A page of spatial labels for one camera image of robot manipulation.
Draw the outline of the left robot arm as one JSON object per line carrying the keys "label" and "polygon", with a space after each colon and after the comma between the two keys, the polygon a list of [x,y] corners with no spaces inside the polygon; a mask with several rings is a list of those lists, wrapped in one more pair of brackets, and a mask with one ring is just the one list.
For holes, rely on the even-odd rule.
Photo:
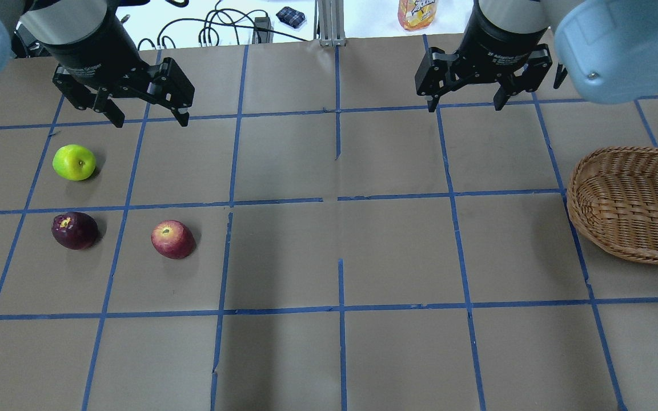
{"label": "left robot arm", "polygon": [[144,62],[117,17],[142,1],[0,1],[0,72],[11,58],[11,39],[23,24],[58,62],[52,81],[77,110],[93,110],[115,127],[125,114],[115,99],[164,107],[188,125],[194,86],[173,58]]}

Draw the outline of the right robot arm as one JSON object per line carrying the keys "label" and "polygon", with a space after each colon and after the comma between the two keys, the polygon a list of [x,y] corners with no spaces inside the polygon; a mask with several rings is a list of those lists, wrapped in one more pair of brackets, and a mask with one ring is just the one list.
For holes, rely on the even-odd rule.
{"label": "right robot arm", "polygon": [[631,102],[658,93],[658,1],[475,1],[457,50],[429,47],[415,90],[429,112],[468,85],[497,83],[501,110],[535,92],[552,68],[551,30],[559,62],[554,88],[570,79],[596,104]]}

